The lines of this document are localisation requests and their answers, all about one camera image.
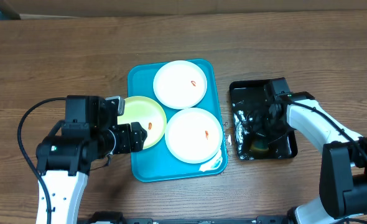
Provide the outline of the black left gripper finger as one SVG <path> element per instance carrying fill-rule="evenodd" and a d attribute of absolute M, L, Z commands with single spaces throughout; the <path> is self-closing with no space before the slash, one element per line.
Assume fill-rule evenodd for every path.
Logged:
<path fill-rule="evenodd" d="M 143 150 L 144 141 L 147 138 L 147 131 L 141 126 L 139 122 L 131 123 L 130 144 L 132 152 L 139 152 Z"/>
<path fill-rule="evenodd" d="M 116 153 L 128 154 L 131 152 L 131 126 L 129 124 L 120 124 L 116 130 Z"/>

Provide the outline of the green yellow sponge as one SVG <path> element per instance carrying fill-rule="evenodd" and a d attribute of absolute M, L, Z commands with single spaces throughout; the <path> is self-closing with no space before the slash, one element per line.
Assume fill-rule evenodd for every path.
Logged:
<path fill-rule="evenodd" d="M 255 139 L 252 141 L 249 149 L 256 153 L 267 153 L 269 150 L 268 141 L 265 139 Z"/>

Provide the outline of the yellow green plate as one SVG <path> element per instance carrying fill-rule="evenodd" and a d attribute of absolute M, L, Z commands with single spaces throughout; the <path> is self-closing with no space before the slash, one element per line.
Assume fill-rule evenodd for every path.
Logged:
<path fill-rule="evenodd" d="M 166 114 L 158 102 L 145 96 L 131 96 L 125 99 L 125 109 L 118 116 L 118 124 L 139 122 L 147 131 L 143 149 L 155 146 L 164 136 L 167 126 Z"/>

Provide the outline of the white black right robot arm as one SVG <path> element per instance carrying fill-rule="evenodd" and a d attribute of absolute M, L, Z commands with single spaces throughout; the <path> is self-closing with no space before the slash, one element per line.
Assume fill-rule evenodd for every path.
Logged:
<path fill-rule="evenodd" d="M 367 137 L 346 128 L 310 93 L 290 91 L 285 78 L 255 80 L 251 106 L 261 123 L 255 133 L 268 137 L 295 129 L 321 153 L 319 196 L 291 209 L 291 223 L 350 223 L 367 215 Z"/>

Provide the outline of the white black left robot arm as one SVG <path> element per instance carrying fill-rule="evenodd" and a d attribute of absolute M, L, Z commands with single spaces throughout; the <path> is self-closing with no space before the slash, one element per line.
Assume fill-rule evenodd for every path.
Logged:
<path fill-rule="evenodd" d="M 118 124 L 119 96 L 68 96 L 65 118 L 37 146 L 37 223 L 76 223 L 91 164 L 115 154 L 139 152 L 147 132 L 138 122 Z"/>

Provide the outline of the black plastic tray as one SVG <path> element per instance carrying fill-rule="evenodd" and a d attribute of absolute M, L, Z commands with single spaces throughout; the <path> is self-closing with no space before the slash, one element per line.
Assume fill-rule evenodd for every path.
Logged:
<path fill-rule="evenodd" d="M 249 149 L 252 141 L 258 139 L 250 133 L 250 113 L 259 105 L 276 103 L 281 95 L 291 94 L 285 78 L 235 81 L 230 84 L 229 93 L 235 126 L 236 154 L 239 159 L 290 159 L 297 155 L 298 149 L 292 128 L 282 138 L 268 143 L 267 153 L 256 153 Z"/>

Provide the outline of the teal plastic tray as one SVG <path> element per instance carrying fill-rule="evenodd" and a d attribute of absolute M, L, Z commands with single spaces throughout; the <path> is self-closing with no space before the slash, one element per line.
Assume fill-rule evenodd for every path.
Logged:
<path fill-rule="evenodd" d="M 203 70 L 207 79 L 207 91 L 196 107 L 207 110 L 222 124 L 218 90 L 211 63 L 202 58 L 190 61 Z M 128 73 L 128 95 L 145 96 L 156 100 L 153 79 L 163 65 L 165 65 L 164 62 L 150 63 L 132 68 Z M 228 153 L 225 143 L 221 144 L 219 151 L 213 158 L 201 164 L 189 164 L 178 160 L 168 150 L 164 138 L 155 146 L 141 152 L 135 152 L 131 156 L 132 173 L 141 182 L 216 175 L 223 172 L 227 164 Z"/>

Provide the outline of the white plate with red stain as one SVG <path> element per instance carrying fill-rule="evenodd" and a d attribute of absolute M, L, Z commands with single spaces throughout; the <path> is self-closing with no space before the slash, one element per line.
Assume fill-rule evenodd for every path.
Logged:
<path fill-rule="evenodd" d="M 205 96 L 207 87 L 205 72 L 186 60 L 163 65 L 153 81 L 156 98 L 163 105 L 176 110 L 197 105 Z"/>

